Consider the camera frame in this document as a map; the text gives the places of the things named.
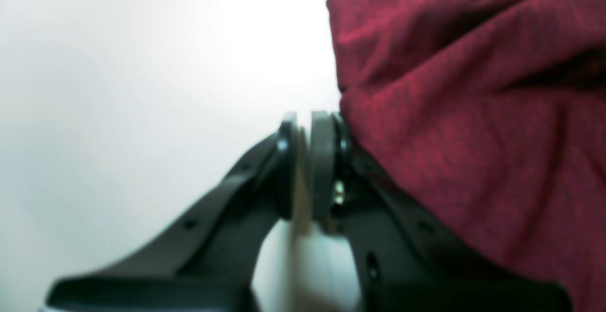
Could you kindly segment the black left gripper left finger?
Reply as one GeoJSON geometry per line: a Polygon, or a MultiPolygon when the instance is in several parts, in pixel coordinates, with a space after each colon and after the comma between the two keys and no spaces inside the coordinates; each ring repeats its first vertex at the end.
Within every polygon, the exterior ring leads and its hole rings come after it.
{"type": "Polygon", "coordinates": [[[221,182],[130,256],[60,279],[47,312],[259,312],[260,248],[292,218],[297,116],[248,150],[221,182]]]}

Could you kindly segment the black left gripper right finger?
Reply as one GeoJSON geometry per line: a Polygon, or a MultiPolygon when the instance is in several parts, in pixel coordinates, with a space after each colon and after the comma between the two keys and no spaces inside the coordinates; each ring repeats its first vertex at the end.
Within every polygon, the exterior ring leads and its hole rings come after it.
{"type": "Polygon", "coordinates": [[[312,218],[336,225],[365,312],[571,312],[564,288],[524,279],[468,247],[353,139],[339,113],[310,129],[312,218]]]}

